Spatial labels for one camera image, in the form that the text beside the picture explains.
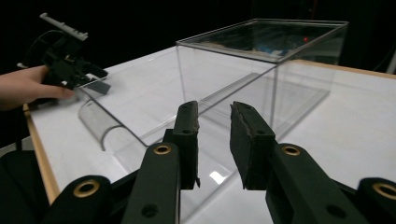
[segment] human hand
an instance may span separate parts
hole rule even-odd
[[[74,92],[59,86],[41,84],[48,73],[45,65],[0,76],[0,110],[10,110],[39,98],[67,99]]]

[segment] person's finger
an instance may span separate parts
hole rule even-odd
[[[74,95],[75,93],[67,88],[41,85],[40,94],[38,98],[57,98],[57,99],[67,99]]]

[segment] black mechanical device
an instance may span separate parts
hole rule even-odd
[[[27,68],[31,66],[32,60],[38,57],[49,68],[43,80],[44,84],[64,86],[73,90],[75,87],[92,83],[88,88],[106,94],[110,86],[99,80],[107,76],[107,71],[78,56],[88,34],[50,18],[47,13],[41,14],[40,18],[59,30],[47,31],[41,35],[28,49],[18,67]]]
[[[274,223],[396,223],[396,183],[330,179],[302,147],[279,144],[251,106],[232,105],[231,152],[245,189],[266,190]]]
[[[244,189],[266,190],[275,224],[396,223],[396,183],[364,178],[349,188],[302,147],[279,144],[253,106],[231,108],[230,148]],[[42,223],[179,223],[180,191],[199,186],[197,111],[197,102],[180,106],[174,129],[148,147],[139,170],[113,184],[95,175],[70,183]]]

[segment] curved clear plastic sheet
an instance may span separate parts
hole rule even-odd
[[[140,168],[147,146],[95,100],[82,105],[78,118],[101,149],[115,156],[125,171],[131,173]]]

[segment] wooden table edge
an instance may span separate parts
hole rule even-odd
[[[35,124],[32,120],[29,106],[24,105],[23,111],[26,117],[33,146],[35,148],[35,156],[37,158],[38,167],[40,168],[41,177],[43,179],[44,187],[47,192],[49,204],[52,204],[60,194],[59,187],[56,182],[55,175],[53,174],[52,169],[50,167],[50,162],[48,160],[47,154],[44,151],[43,144],[41,143],[41,139],[38,134],[38,131],[35,128]]]

